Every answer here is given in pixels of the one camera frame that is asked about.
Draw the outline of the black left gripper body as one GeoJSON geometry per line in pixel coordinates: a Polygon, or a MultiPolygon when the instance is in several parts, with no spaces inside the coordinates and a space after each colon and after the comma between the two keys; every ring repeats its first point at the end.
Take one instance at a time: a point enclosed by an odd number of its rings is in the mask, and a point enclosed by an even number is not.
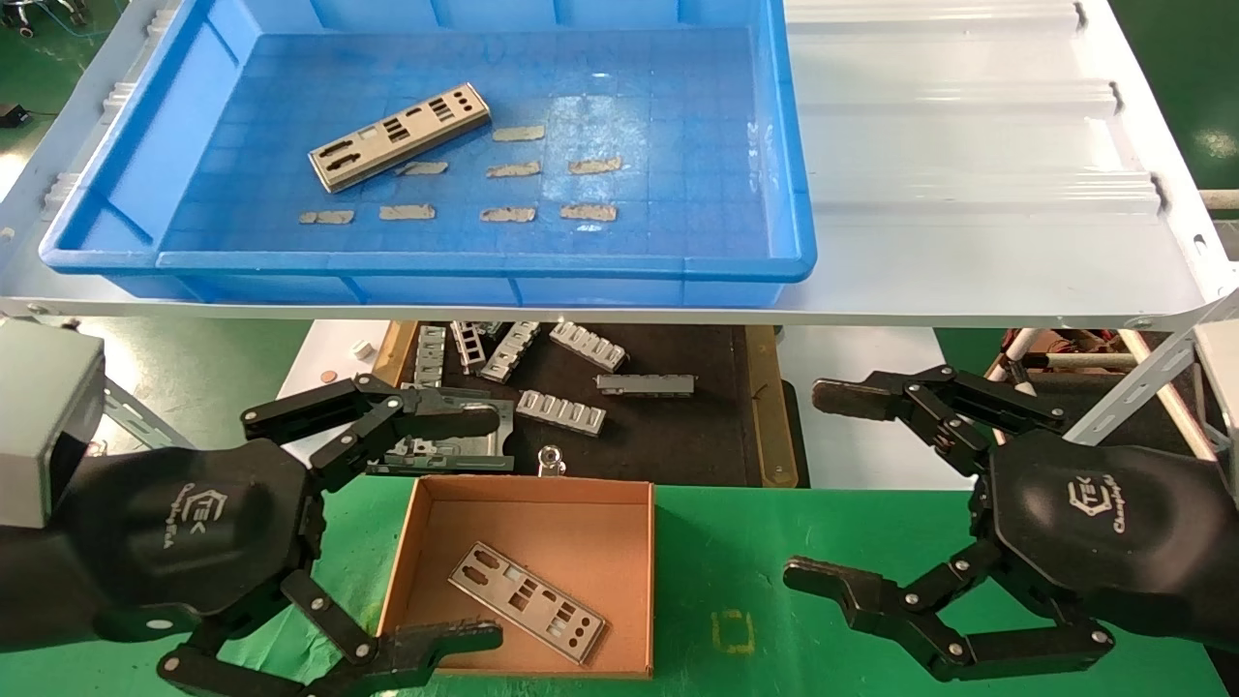
{"type": "Polygon", "coordinates": [[[42,529],[2,527],[5,652],[150,643],[282,612],[326,521],[310,470],[266,439],[85,459],[42,529]]]}

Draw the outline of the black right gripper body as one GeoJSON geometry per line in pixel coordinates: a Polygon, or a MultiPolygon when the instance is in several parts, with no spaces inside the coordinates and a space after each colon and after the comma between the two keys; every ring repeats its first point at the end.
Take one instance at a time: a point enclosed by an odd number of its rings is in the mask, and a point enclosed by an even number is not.
{"type": "Polygon", "coordinates": [[[1032,613],[1237,649],[1237,503],[1217,464],[1035,431],[991,451],[973,503],[994,578],[1032,613]]]}

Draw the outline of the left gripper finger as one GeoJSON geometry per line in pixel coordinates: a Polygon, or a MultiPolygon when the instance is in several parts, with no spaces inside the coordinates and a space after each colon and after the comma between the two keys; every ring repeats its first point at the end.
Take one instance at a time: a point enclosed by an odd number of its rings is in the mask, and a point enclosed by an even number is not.
{"type": "Polygon", "coordinates": [[[404,391],[369,374],[252,407],[240,420],[247,439],[276,444],[339,428],[309,459],[325,493],[339,491],[400,439],[473,438],[499,427],[489,409],[453,406],[436,387],[404,391]]]}
{"type": "Polygon", "coordinates": [[[302,683],[222,661],[225,631],[208,621],[161,657],[159,678],[191,696],[373,696],[429,683],[450,654],[501,646],[496,621],[424,623],[370,636],[306,569],[285,574],[280,591],[285,604],[310,619],[342,655],[321,678],[302,683]]]}

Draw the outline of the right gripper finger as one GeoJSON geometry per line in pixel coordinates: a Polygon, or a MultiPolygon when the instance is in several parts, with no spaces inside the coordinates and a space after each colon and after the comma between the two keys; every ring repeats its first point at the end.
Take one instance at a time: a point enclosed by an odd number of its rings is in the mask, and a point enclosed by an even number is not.
{"type": "Polygon", "coordinates": [[[1035,431],[1066,433],[1066,413],[1017,391],[948,365],[919,374],[872,371],[861,383],[817,379],[812,404],[823,413],[901,422],[961,475],[987,470],[987,437],[1035,431]]]}
{"type": "Polygon", "coordinates": [[[1106,657],[1114,638],[1079,605],[1037,591],[1014,572],[1012,556],[991,541],[969,543],[907,587],[854,566],[793,556],[783,569],[789,591],[835,600],[854,631],[900,645],[939,682],[1083,672],[1106,657]],[[995,579],[1049,626],[974,631],[947,626],[940,613],[995,579]]]}

